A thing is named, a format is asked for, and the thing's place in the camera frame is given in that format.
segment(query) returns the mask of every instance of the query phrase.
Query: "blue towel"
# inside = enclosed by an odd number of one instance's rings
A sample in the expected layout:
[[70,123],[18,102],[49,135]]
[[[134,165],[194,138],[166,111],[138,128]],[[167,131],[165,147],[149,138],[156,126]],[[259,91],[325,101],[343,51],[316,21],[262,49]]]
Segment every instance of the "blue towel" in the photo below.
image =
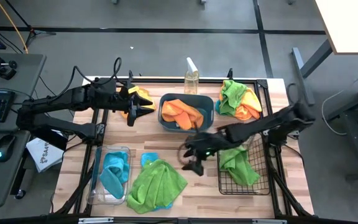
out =
[[[142,167],[146,164],[147,161],[149,162],[154,162],[158,159],[158,154],[156,152],[148,152],[148,153],[143,153],[142,157],[140,158],[140,164],[142,165]],[[155,208],[153,211],[157,211],[161,208],[164,209],[169,209],[172,208],[172,203],[170,203],[168,206],[164,207],[164,206],[157,206],[157,208]]]
[[128,181],[129,164],[126,152],[109,152],[104,157],[100,181],[116,199],[124,196],[123,183]]
[[215,110],[216,110],[216,112],[218,112],[218,114],[220,114],[220,112],[219,112],[219,107],[221,106],[221,101],[220,100],[218,100],[217,102],[216,102],[216,104],[215,104]]

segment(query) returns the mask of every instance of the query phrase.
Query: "black wire rack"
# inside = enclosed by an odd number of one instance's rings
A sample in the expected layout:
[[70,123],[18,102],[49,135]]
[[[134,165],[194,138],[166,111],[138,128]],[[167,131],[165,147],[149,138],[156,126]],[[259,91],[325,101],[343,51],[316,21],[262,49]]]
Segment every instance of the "black wire rack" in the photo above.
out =
[[251,186],[239,185],[234,182],[230,173],[219,166],[220,152],[218,153],[218,181],[219,191],[224,195],[268,195],[269,179],[267,174],[266,158],[264,153],[264,144],[260,134],[249,138],[244,143],[244,148],[248,150],[248,160],[253,168],[260,175],[259,180]]

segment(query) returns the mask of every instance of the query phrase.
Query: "clear plastic bottle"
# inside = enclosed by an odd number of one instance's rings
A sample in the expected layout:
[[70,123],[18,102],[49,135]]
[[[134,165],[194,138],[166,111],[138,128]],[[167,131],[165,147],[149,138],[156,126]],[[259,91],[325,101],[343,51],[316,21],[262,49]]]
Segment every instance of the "clear plastic bottle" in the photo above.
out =
[[187,60],[187,72],[185,74],[185,94],[197,94],[198,80],[200,75],[196,65],[194,65],[191,58],[186,58]]

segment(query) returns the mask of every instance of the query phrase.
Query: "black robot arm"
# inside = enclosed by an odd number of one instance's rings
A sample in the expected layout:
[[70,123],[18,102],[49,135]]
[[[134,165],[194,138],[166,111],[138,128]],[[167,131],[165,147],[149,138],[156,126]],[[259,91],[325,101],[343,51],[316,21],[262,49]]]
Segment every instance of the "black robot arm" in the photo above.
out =
[[75,124],[68,121],[51,118],[45,113],[58,110],[84,111],[88,108],[124,111],[128,113],[127,125],[133,126],[135,119],[152,109],[142,106],[151,105],[152,102],[140,97],[136,92],[128,94],[132,87],[130,81],[116,91],[116,81],[108,78],[96,79],[93,83],[72,88],[58,96],[48,96],[39,100],[25,100],[18,110],[16,125],[21,130],[30,131],[50,144],[64,149],[66,138],[53,130],[67,134],[76,134],[85,143],[95,143],[97,134],[103,127],[97,124]]
[[218,132],[197,133],[189,136],[184,146],[187,148],[184,157],[195,156],[196,160],[189,162],[183,169],[193,170],[203,175],[201,161],[214,156],[219,150],[232,149],[240,146],[249,137],[264,133],[267,143],[272,146],[281,146],[287,139],[287,134],[293,131],[302,131],[315,121],[305,105],[295,103],[262,119],[250,123],[236,123],[221,126]]

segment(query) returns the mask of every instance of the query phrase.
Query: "orange towel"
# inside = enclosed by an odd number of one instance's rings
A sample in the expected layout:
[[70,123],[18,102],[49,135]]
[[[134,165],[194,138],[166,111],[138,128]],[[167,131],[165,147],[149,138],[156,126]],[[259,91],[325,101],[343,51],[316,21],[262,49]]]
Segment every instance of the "orange towel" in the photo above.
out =
[[165,101],[162,105],[162,119],[166,122],[176,122],[183,130],[189,130],[203,125],[204,116],[197,109],[186,105],[181,100]]

